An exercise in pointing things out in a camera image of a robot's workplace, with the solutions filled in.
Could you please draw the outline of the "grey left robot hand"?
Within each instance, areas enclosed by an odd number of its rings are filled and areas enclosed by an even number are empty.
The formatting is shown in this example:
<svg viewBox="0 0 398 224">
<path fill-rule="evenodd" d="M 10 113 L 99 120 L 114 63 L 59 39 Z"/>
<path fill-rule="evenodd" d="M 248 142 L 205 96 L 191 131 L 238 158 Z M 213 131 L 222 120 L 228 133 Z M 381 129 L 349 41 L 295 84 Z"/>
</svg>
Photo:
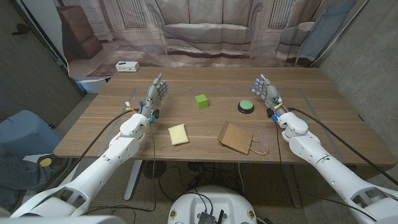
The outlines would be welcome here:
<svg viewBox="0 0 398 224">
<path fill-rule="evenodd" d="M 154 110 L 160 108 L 161 102 L 168 92 L 169 84 L 166 80 L 162 80 L 162 74 L 159 73 L 147 90 L 140 114 L 148 118 Z"/>
</svg>

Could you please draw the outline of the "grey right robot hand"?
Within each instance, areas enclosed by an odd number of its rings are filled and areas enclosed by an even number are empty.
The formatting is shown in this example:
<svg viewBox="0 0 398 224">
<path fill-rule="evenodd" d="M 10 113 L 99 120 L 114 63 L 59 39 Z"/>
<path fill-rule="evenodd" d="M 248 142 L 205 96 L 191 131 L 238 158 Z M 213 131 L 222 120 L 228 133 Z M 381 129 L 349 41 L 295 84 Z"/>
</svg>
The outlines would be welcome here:
<svg viewBox="0 0 398 224">
<path fill-rule="evenodd" d="M 288 112 L 277 88 L 263 73 L 256 79 L 255 87 L 251 91 L 264 102 L 269 118 L 274 116 L 278 119 L 279 116 Z"/>
</svg>

